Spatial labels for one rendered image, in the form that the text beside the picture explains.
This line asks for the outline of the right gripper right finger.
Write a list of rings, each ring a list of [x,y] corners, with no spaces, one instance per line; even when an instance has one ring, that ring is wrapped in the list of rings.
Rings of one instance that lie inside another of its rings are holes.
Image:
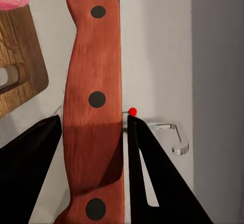
[[[131,224],[213,224],[146,123],[128,116]],[[147,203],[141,150],[159,206]]]

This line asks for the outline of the parer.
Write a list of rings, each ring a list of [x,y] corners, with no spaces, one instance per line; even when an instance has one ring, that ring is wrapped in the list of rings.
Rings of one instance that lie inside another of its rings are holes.
[[[70,203],[53,224],[125,224],[120,0],[66,0],[77,27],[63,108]]]

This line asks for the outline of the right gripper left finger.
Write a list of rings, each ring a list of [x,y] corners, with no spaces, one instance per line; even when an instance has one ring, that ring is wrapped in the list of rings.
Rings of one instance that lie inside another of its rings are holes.
[[[0,224],[28,224],[62,134],[56,115],[0,149]]]

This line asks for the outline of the cutting board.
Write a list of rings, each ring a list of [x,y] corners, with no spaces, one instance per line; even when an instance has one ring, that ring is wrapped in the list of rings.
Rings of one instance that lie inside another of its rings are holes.
[[[49,76],[29,4],[0,10],[0,68],[16,65],[19,81],[0,90],[0,119],[40,94]]]

